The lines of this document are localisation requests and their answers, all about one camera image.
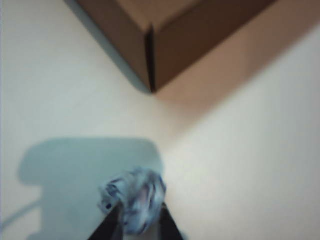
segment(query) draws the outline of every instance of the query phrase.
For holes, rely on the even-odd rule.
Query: floor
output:
[[[1,9],[3,240],[87,239],[133,166],[185,239],[320,238],[320,1],[278,1],[157,94],[73,0]]]

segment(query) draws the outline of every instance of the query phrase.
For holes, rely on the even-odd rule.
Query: blurry object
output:
[[[101,210],[109,214],[121,204],[119,223],[125,234],[141,235],[159,220],[167,187],[153,170],[137,167],[100,186]]]

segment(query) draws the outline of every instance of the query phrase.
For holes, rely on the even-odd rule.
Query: crumpled fabric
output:
[[[153,170],[138,167],[120,173],[99,187],[103,213],[122,203],[119,223],[128,235],[141,235],[160,217],[167,187]]]

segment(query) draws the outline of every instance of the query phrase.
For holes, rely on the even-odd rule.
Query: black object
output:
[[[118,222],[120,209],[120,205],[116,206],[88,240],[122,240],[123,228]],[[165,203],[162,204],[158,232],[160,240],[183,240]]]

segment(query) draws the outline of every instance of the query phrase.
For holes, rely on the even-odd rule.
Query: brown cardboard box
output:
[[[275,0],[78,0],[156,91]]]

